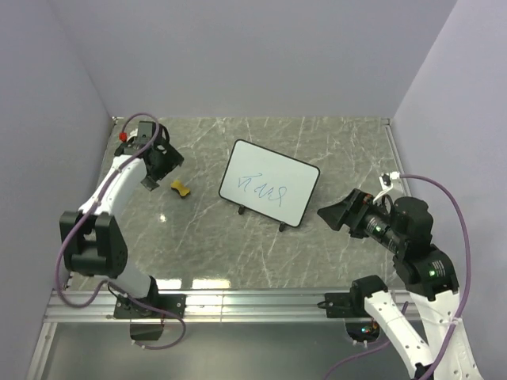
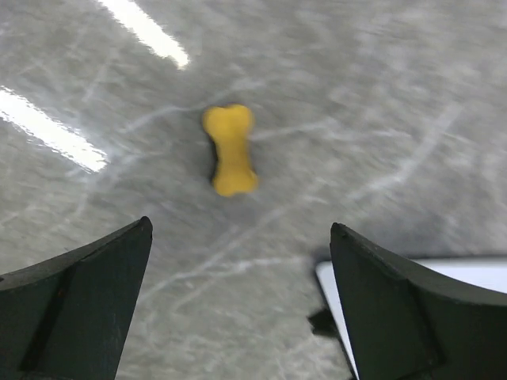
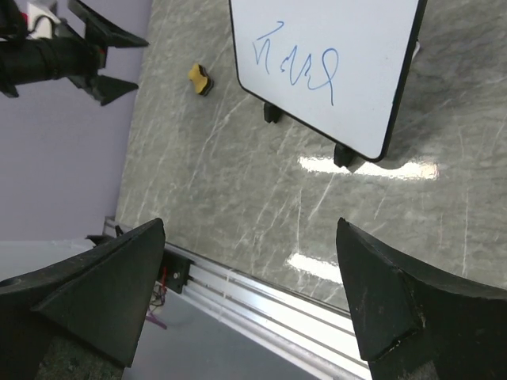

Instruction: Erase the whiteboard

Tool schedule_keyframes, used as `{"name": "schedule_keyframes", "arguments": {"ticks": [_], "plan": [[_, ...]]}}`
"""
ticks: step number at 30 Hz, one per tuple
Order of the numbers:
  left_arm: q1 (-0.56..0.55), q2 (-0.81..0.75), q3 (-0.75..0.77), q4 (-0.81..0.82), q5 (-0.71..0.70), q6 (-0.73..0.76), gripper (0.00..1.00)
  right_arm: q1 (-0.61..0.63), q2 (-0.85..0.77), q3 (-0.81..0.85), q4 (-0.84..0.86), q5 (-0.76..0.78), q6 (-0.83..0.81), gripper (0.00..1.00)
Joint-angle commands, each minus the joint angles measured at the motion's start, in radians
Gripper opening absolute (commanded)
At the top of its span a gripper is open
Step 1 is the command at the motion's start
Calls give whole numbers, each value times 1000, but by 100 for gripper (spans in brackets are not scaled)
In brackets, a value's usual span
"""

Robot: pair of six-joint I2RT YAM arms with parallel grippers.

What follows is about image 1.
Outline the yellow black eraser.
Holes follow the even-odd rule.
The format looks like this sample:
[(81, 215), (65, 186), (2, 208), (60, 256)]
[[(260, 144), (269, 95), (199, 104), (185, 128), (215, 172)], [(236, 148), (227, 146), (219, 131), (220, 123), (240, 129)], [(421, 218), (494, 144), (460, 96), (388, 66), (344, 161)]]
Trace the yellow black eraser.
[(181, 198), (185, 198), (191, 194), (191, 190), (185, 186), (180, 180), (175, 180), (170, 184), (170, 188), (176, 192)]

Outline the small white whiteboard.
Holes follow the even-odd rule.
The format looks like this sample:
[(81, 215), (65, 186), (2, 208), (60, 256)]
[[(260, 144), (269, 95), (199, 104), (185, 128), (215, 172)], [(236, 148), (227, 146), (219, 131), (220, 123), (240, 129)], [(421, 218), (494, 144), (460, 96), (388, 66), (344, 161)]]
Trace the small white whiteboard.
[(244, 139), (233, 145), (219, 196), (280, 224), (300, 226), (320, 169)]

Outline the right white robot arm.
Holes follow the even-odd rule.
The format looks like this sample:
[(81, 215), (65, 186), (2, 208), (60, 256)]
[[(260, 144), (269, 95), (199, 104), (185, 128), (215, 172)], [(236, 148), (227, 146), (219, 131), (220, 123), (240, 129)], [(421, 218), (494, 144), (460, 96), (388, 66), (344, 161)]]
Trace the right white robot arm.
[(420, 336), (408, 322), (385, 283), (370, 275), (353, 281), (349, 305), (356, 315), (378, 323), (412, 379), (480, 379), (459, 304), (455, 268), (432, 242), (433, 217), (428, 204), (402, 196), (352, 190), (342, 201), (318, 210), (331, 230), (349, 229), (353, 238), (371, 238), (393, 255), (396, 274), (417, 308), (425, 331)]

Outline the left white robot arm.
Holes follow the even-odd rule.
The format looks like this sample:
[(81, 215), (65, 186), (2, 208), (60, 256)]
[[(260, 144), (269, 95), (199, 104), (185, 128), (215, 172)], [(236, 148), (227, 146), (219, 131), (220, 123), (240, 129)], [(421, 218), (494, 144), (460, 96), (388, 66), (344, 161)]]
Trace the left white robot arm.
[(116, 216), (122, 213), (135, 187), (152, 191), (168, 173), (182, 165), (183, 156), (170, 144), (167, 128), (157, 121), (141, 121), (137, 133), (120, 133), (112, 165), (94, 194), (77, 210), (59, 220), (62, 246), (57, 259), (66, 270), (97, 277), (132, 300), (142, 318), (160, 309), (155, 279), (128, 259), (128, 246)]

